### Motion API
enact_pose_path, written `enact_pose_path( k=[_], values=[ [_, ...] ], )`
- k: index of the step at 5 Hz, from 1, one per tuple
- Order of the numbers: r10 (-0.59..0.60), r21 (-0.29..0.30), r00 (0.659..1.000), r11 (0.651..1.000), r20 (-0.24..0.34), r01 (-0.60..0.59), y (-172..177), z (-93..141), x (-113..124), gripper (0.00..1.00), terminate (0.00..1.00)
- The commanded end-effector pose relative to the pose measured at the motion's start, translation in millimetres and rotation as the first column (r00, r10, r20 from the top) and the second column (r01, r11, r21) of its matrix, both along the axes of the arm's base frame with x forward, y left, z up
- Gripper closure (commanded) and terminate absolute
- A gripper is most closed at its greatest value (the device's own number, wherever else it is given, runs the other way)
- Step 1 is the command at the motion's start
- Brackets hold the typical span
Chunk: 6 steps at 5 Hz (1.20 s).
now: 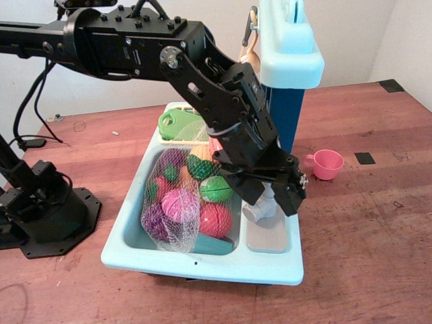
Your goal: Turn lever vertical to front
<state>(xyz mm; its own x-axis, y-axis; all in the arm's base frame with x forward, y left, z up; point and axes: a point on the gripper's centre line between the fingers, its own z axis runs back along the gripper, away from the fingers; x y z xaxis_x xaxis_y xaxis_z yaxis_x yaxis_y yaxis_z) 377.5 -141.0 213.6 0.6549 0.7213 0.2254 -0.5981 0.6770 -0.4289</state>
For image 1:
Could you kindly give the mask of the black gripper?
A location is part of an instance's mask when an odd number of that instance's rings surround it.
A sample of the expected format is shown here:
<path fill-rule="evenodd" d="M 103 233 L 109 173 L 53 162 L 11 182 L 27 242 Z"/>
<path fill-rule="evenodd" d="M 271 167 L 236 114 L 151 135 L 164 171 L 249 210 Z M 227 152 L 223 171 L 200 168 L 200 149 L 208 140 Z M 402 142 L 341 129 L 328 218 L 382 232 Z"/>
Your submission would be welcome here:
<path fill-rule="evenodd" d="M 234 120 L 205 118 L 211 140 L 219 143 L 211 156 L 220 164 L 221 175 L 245 202 L 255 205 L 269 183 L 284 215 L 298 213 L 306 198 L 307 178 L 300 173 L 296 157 L 279 148 L 278 133 L 269 117 Z"/>

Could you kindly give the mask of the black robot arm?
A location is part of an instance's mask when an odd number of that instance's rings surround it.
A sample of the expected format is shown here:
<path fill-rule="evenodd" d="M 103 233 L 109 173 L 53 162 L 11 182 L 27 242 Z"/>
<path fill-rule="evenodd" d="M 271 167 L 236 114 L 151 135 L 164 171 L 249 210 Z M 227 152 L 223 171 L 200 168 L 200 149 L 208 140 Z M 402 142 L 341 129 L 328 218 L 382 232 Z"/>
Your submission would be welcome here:
<path fill-rule="evenodd" d="M 156 2 L 109 13 L 82 7 L 49 24 L 2 22 L 1 52 L 45 57 L 103 80 L 166 81 L 219 141 L 214 159 L 242 200 L 256 204 L 270 183 L 276 203 L 290 216 L 305 199 L 306 176 L 297 158 L 278 146 L 252 66 L 223 54 L 202 22 L 169 18 Z"/>

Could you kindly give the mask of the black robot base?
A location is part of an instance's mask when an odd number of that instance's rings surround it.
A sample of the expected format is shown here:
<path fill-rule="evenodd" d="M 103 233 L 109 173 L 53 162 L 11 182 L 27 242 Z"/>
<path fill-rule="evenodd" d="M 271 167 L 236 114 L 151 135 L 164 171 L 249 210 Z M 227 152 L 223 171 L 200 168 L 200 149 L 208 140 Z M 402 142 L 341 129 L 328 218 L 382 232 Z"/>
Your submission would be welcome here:
<path fill-rule="evenodd" d="M 5 140 L 1 174 L 1 249 L 19 248 L 28 259 L 67 254 L 95 231 L 101 202 L 87 188 L 75 188 L 54 164 L 30 167 Z"/>

